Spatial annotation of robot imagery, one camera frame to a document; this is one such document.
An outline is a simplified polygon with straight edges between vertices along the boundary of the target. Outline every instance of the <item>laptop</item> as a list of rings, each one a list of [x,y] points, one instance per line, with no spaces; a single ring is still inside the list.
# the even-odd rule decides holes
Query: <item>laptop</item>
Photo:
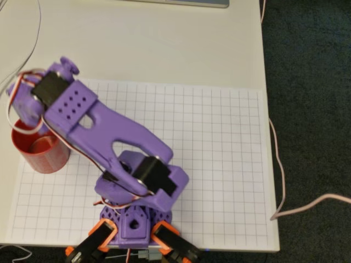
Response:
[[[227,8],[229,6],[229,0],[127,0],[127,1],[152,2],[152,3],[164,3],[164,4],[185,4],[185,5],[196,5],[199,7],[219,7],[219,8]]]

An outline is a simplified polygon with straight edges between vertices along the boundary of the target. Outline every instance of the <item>white cable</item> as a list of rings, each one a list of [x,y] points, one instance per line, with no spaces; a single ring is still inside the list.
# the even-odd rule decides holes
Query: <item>white cable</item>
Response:
[[[262,22],[263,22],[263,18],[264,18],[264,12],[265,12],[265,1],[266,1],[266,0],[263,0],[262,15],[261,15],[261,24],[262,24]]]
[[[16,93],[17,93],[17,90],[19,89],[20,82],[22,81],[22,78],[23,78],[23,74],[20,74],[20,76],[17,78],[17,80],[16,80],[16,82],[14,84],[13,90],[12,90],[10,96],[9,96],[9,99],[7,101],[7,106],[6,106],[6,118],[7,118],[8,123],[10,124],[10,126],[14,130],[16,130],[16,131],[18,131],[19,133],[22,133],[22,134],[30,135],[30,134],[37,133],[41,129],[41,127],[43,126],[43,121],[41,119],[39,120],[39,123],[38,123],[37,127],[35,127],[32,130],[24,130],[24,129],[18,128],[10,120],[11,103],[12,103],[12,101],[14,99],[14,96],[16,96]]]
[[[12,263],[15,263],[16,261],[21,261],[21,260],[28,259],[28,258],[33,254],[32,251],[29,251],[28,249],[25,249],[25,248],[23,248],[23,247],[21,247],[21,246],[19,246],[19,245],[2,245],[2,246],[0,247],[0,249],[3,249],[3,248],[5,248],[5,247],[17,247],[17,248],[20,248],[20,249],[22,249],[22,250],[24,250],[24,251],[26,251],[26,252],[28,253],[28,255],[24,256],[23,258],[13,259],[13,260],[11,261]]]
[[[326,193],[326,194],[318,197],[317,199],[313,200],[309,204],[304,205],[303,207],[298,207],[298,208],[294,208],[294,209],[291,209],[291,210],[288,210],[288,211],[281,212],[280,210],[281,210],[281,208],[284,205],[284,201],[285,201],[285,197],[286,197],[286,192],[285,192],[285,173],[284,173],[283,165],[281,164],[281,161],[280,161],[280,158],[279,158],[278,140],[277,140],[277,137],[276,137],[276,132],[275,132],[275,129],[274,129],[273,122],[270,119],[269,119],[269,124],[270,124],[270,126],[272,128],[272,131],[273,131],[274,144],[275,144],[275,157],[276,157],[276,160],[279,163],[279,167],[280,167],[280,171],[281,171],[281,184],[282,184],[281,202],[280,202],[280,205],[277,208],[276,212],[271,216],[271,218],[270,218],[271,220],[277,219],[277,218],[279,218],[281,216],[292,215],[292,214],[296,214],[296,213],[300,213],[300,212],[306,211],[306,210],[312,208],[313,206],[315,206],[316,204],[318,204],[318,203],[320,203],[323,200],[328,199],[328,198],[336,199],[336,200],[343,201],[343,202],[351,204],[351,198],[348,198],[348,197],[345,197],[345,196],[341,196],[341,195],[336,195],[334,193]]]
[[[127,256],[127,254],[126,255],[118,255],[118,256],[107,256],[107,257],[105,257],[105,259],[123,258],[125,256]]]
[[[3,9],[3,7],[4,7],[5,4],[6,4],[6,2],[7,2],[7,0],[2,0],[2,1],[0,2],[0,11]]]
[[[41,10],[41,6],[40,6],[39,0],[37,0],[37,3],[38,3],[38,8],[39,8],[39,25],[38,25],[37,36],[36,36],[36,40],[34,42],[33,48],[29,52],[29,54],[28,54],[27,58],[25,59],[25,61],[22,64],[20,64],[16,69],[14,69],[9,75],[6,76],[5,79],[3,79],[0,82],[0,85],[1,85],[6,79],[9,78],[8,81],[4,84],[4,86],[0,89],[0,98],[1,98],[2,94],[4,93],[4,91],[6,90],[6,88],[8,87],[8,85],[10,85],[10,83],[12,82],[13,78],[18,74],[18,72],[21,71],[21,69],[24,67],[24,65],[26,65],[26,63],[28,62],[29,58],[32,56],[32,54],[34,52],[35,47],[37,46],[38,38],[39,38],[40,26],[41,26],[41,23],[42,23],[42,10]]]

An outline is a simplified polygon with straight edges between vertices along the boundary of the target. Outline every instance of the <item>robotic arm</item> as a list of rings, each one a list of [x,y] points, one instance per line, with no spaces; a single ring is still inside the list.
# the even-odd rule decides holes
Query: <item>robotic arm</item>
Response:
[[[118,229],[110,244],[121,248],[156,244],[151,231],[160,222],[171,222],[171,207],[189,178],[181,167],[168,164],[173,152],[164,142],[101,103],[94,92],[74,79],[78,73],[76,65],[62,57],[40,78],[29,75],[7,93],[13,96],[12,106],[25,124],[35,127],[43,122],[39,133],[48,128],[55,131],[105,169],[101,169],[95,191],[105,204],[109,202],[100,217]],[[91,128],[79,124],[85,115],[93,120]],[[116,156],[112,149],[115,141],[138,147],[147,156],[135,151]]]

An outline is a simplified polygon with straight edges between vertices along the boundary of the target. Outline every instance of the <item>black clamp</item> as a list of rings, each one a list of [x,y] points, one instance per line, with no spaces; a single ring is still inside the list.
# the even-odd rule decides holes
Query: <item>black clamp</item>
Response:
[[[201,250],[179,235],[179,231],[165,221],[152,229],[151,239],[159,244],[161,254],[169,263],[199,263]]]
[[[117,234],[117,226],[109,219],[101,219],[89,236],[76,248],[66,248],[65,263],[100,263],[109,251],[107,244]]]

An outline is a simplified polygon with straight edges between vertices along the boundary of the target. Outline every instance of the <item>purple base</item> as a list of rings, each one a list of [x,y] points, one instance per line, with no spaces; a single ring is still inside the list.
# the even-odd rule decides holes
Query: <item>purple base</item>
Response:
[[[104,207],[100,213],[100,218],[110,219],[117,225],[118,233],[109,245],[117,245],[120,248],[135,249],[157,245],[154,241],[150,240],[151,229],[162,220],[168,223],[172,221],[171,211],[164,213],[152,208],[136,205],[118,210],[118,212],[121,215],[118,215],[109,207]]]

